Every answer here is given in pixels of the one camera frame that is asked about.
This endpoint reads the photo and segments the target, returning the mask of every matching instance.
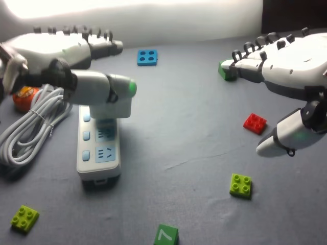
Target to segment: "gray table surface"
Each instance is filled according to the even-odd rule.
[[[180,245],[326,244],[327,139],[266,159],[255,153],[261,136],[243,128],[255,113],[268,133],[305,102],[218,75],[218,62],[254,38],[151,47],[156,67],[138,67],[138,49],[93,62],[138,85],[131,117],[120,120],[120,178],[82,185],[74,106],[24,175],[0,178],[0,244],[153,244],[160,223],[179,228]],[[0,132],[19,117],[5,100]],[[252,177],[251,201],[230,196],[232,173]],[[21,205],[40,212],[27,236],[10,230]]]

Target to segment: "white wall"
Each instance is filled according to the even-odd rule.
[[[56,4],[56,1],[48,2],[48,8]],[[64,25],[110,29],[114,39],[123,41],[124,47],[247,36],[260,33],[262,7],[263,0],[203,0],[201,3],[142,4],[22,19],[0,0],[0,41],[31,32],[35,25],[43,27],[44,31],[47,26],[60,29]]]

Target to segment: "lime green lego brick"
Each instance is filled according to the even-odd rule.
[[[251,177],[232,174],[229,193],[237,197],[251,198]]]
[[[167,224],[160,224],[154,245],[177,245],[178,228]]]
[[[221,66],[222,63],[224,61],[220,61],[219,62],[219,66],[218,66],[218,73],[220,74],[220,76],[226,80],[226,81],[234,81],[236,79],[236,77],[233,77],[231,74],[229,74],[228,72],[225,72],[223,67]]]
[[[39,213],[29,207],[22,205],[11,220],[11,225],[23,232],[29,232],[39,217]]]

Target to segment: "power cord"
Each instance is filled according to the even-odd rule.
[[[0,135],[1,164],[21,167],[30,163],[72,107],[64,102],[62,88],[47,84],[40,89],[32,99],[31,110]]]

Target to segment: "power strip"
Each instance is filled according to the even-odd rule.
[[[82,180],[105,184],[121,173],[118,119],[93,119],[80,106],[77,172]]]

